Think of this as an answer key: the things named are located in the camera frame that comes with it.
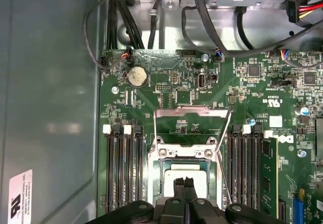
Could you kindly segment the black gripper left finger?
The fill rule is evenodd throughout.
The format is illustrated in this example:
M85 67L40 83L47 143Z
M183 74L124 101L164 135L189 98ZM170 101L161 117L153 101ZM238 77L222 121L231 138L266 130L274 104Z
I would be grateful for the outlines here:
M163 204L137 200L97 217L89 223L185 223L186 201L184 179L174 180L174 196Z

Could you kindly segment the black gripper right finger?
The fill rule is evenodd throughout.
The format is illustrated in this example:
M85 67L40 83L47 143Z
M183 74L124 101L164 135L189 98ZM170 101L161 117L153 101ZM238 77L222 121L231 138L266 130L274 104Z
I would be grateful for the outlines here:
M221 210L209 200L197 197L192 178L186 178L186 199L189 201L191 223L281 222L275 217L239 203L230 204L225 210Z

